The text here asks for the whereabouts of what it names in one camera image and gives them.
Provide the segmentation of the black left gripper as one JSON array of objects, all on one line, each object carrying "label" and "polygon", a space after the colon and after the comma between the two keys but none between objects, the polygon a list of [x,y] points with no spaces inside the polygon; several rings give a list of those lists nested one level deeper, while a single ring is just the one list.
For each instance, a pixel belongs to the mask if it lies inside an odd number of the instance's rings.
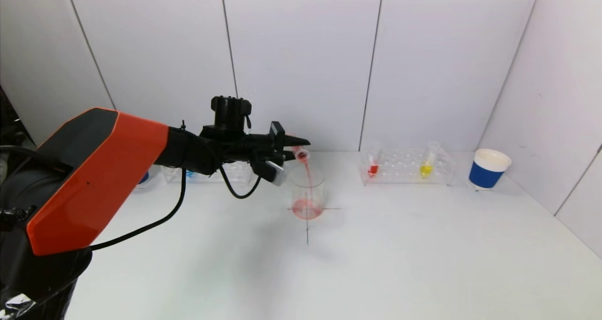
[{"label": "black left gripper", "polygon": [[284,161],[296,159],[295,152],[284,151],[285,147],[305,147],[310,141],[285,134],[279,122],[272,122],[268,134],[247,134],[245,136],[245,148],[249,149],[252,159],[255,161],[271,161],[282,166]]}]

